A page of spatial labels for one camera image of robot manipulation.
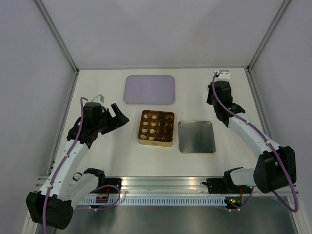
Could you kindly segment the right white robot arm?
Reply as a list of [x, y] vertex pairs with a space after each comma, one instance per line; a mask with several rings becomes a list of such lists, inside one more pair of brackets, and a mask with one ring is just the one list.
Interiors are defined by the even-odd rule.
[[236, 133], [257, 159], [255, 168], [225, 171], [222, 181], [225, 191], [233, 193], [240, 186], [253, 186], [266, 194], [296, 183], [293, 148], [281, 146], [252, 124], [245, 110], [233, 102], [228, 81], [209, 84], [207, 103], [213, 106], [217, 119]]

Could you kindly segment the silver tin lid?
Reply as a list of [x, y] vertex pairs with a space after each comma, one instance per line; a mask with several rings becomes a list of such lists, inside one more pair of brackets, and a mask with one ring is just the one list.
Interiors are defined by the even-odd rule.
[[216, 147], [212, 123], [210, 121], [180, 121], [178, 142], [182, 153], [214, 153]]

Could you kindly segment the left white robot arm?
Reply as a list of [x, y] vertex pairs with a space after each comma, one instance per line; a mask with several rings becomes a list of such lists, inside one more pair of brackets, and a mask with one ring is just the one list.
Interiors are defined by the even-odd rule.
[[100, 169], [88, 168], [74, 185], [71, 181], [98, 136], [129, 122], [115, 103], [111, 104], [114, 116], [99, 102], [81, 102], [80, 107], [81, 116], [68, 132], [62, 157], [40, 189], [26, 198], [32, 221], [43, 225], [45, 233], [48, 227], [64, 230], [83, 198], [106, 189], [105, 172]]

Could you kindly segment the gold chocolate box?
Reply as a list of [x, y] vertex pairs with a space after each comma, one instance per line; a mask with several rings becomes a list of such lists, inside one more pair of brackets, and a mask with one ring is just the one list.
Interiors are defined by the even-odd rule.
[[[159, 117], [165, 117], [165, 120], [159, 120]], [[166, 121], [167, 118], [172, 118], [173, 121]], [[172, 128], [166, 128], [166, 125], [170, 124]], [[166, 111], [155, 111], [155, 110], [143, 110], [140, 117], [139, 129], [137, 139], [139, 144], [142, 145], [150, 145], [150, 146], [161, 146], [161, 147], [171, 147], [174, 141], [174, 126], [175, 126], [175, 114], [173, 112], [166, 112]], [[151, 129], [155, 129], [155, 133], [150, 133]], [[158, 130], [172, 131], [172, 135], [163, 135], [158, 134]], [[145, 135], [146, 139], [141, 139], [141, 135]], [[163, 137], [164, 141], [157, 141], [158, 137]], [[165, 138], [171, 137], [172, 141], [167, 142]]]

